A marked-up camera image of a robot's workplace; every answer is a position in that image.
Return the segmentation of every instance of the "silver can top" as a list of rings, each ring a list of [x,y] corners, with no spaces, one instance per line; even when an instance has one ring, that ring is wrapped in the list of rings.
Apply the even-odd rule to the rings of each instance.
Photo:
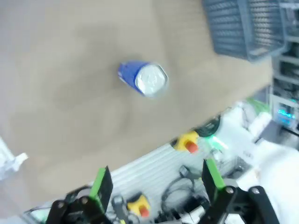
[[[149,64],[138,72],[135,85],[148,97],[153,97],[163,89],[168,82],[168,77],[160,65]]]

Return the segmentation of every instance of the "blue light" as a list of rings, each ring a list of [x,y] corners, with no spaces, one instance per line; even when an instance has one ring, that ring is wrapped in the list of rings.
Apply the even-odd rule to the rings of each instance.
[[[294,114],[287,113],[287,112],[285,112],[285,110],[282,110],[282,109],[279,109],[277,112],[283,116],[288,117],[288,118],[293,118],[293,119],[296,118]]]

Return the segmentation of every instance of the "bolt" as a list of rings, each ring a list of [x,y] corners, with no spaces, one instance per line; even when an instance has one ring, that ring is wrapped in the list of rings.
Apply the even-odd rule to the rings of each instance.
[[[254,194],[259,194],[259,193],[260,193],[260,191],[259,191],[258,189],[256,189],[256,188],[253,188],[253,189],[252,189],[252,192],[253,192]]]
[[[233,190],[232,188],[230,188],[230,187],[226,188],[225,190],[226,190],[226,192],[228,192],[229,194],[233,194],[233,192],[234,192],[234,190]]]
[[[64,203],[63,202],[59,202],[58,203],[58,208],[60,209],[60,208],[62,208],[64,206]]]
[[[86,204],[88,202],[88,198],[87,197],[83,197],[81,199],[82,204]]]

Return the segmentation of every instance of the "brown table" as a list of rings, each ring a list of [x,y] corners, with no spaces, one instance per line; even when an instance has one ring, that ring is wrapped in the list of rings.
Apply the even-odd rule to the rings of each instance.
[[[267,85],[261,63],[213,52],[199,0],[0,3],[0,135],[29,159],[1,183],[0,217],[53,199],[197,126]],[[120,62],[155,61],[168,90],[147,99]]]

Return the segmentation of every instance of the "gray plastic basket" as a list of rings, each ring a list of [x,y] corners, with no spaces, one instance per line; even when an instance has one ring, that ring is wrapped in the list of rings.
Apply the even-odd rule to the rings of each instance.
[[[285,50],[278,0],[203,0],[214,50],[257,61]]]

